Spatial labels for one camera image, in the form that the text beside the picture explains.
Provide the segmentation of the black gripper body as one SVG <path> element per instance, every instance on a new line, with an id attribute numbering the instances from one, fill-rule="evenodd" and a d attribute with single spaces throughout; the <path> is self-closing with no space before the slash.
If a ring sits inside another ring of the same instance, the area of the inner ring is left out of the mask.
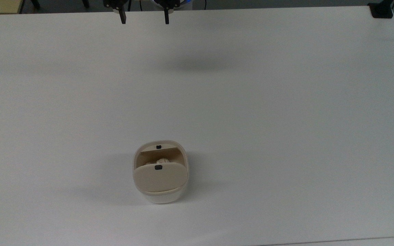
<path id="1" fill-rule="evenodd" d="M 103 5 L 107 8 L 119 10 L 123 9 L 123 6 L 127 2 L 129 2 L 129 0 L 104 0 Z M 161 6 L 161 8 L 167 10 L 180 7 L 180 0 L 153 0 L 153 2 Z"/>

